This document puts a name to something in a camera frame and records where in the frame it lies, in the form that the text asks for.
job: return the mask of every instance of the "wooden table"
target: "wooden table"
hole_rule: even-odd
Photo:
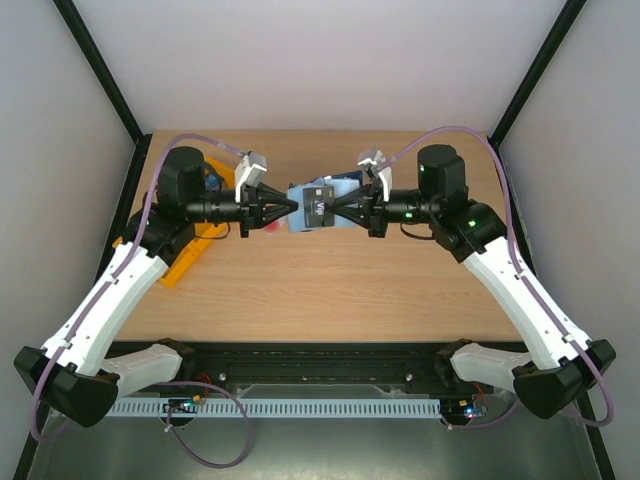
[[[134,211],[141,206],[163,146],[177,131],[159,131],[145,164]],[[355,169],[368,147],[399,151],[416,132],[199,131],[267,157],[264,181],[285,191],[320,175]],[[471,196],[503,215],[500,185],[482,144],[465,134],[433,143],[453,145],[466,161]],[[237,159],[200,142],[207,155],[235,166]],[[394,187],[415,188],[415,152],[393,169]],[[426,226],[407,227],[426,235]],[[519,336],[481,283],[433,242],[387,238],[365,230],[325,229],[291,235],[237,229],[212,244],[173,288],[154,285],[119,340],[230,342],[422,342],[461,337],[517,340]]]

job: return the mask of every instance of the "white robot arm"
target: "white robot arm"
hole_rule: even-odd
[[[414,190],[391,189],[388,163],[379,151],[361,155],[358,164],[372,184],[335,199],[329,211],[366,228],[371,237],[384,237],[389,223],[429,224],[433,239],[491,292],[528,349],[507,352],[460,340],[438,354],[442,382],[481,382],[515,392],[541,418],[590,388],[594,375],[577,348],[600,372],[613,362],[615,351],[606,340],[592,341],[568,318],[517,250],[514,265],[502,220],[489,206],[469,199],[464,160],[455,149],[431,145],[420,150]]]
[[[105,359],[118,331],[142,296],[195,236],[194,224],[236,222],[241,236],[297,209],[286,195],[261,183],[264,157],[244,155],[234,189],[205,191],[202,152],[170,151],[158,180],[139,245],[135,214],[105,272],[67,322],[40,349],[24,347],[14,365],[27,386],[49,406],[88,427],[115,400],[177,376],[192,378],[195,352],[171,339],[146,350]]]

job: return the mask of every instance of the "black cable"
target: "black cable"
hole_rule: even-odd
[[[400,231],[405,234],[407,237],[409,238],[413,238],[415,240],[434,240],[433,237],[423,237],[422,235],[416,235],[415,233],[411,233],[411,232],[407,232],[404,229],[404,226],[406,225],[406,223],[401,223],[400,224]]]
[[[201,237],[200,235],[194,235],[194,237],[201,238],[203,240],[224,240],[229,236],[230,233],[231,233],[231,224],[227,222],[227,231],[224,232],[224,234],[222,235],[219,235],[217,237]]]
[[[438,221],[438,219],[436,218],[435,214],[433,213],[433,203],[438,198],[443,198],[443,197],[439,193],[436,193],[433,197],[431,197],[429,199],[429,206],[428,206],[427,210],[429,210],[429,218],[431,219],[431,223],[433,223],[436,227],[441,229],[442,225],[440,225],[440,222]]]

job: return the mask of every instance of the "gray floor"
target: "gray floor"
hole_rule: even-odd
[[[487,430],[448,432],[437,420],[254,419],[249,458],[230,470],[190,460],[158,419],[108,418],[43,445],[29,478],[73,479],[596,479],[586,433],[524,409]],[[200,455],[229,461],[244,440],[236,419],[196,419],[182,432]]]

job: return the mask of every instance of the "red object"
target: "red object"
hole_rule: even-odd
[[[282,219],[276,220],[275,222],[271,222],[269,225],[264,227],[263,230],[267,232],[269,235],[276,233],[276,230],[278,230],[282,225],[284,225],[284,221],[281,221],[281,220]]]

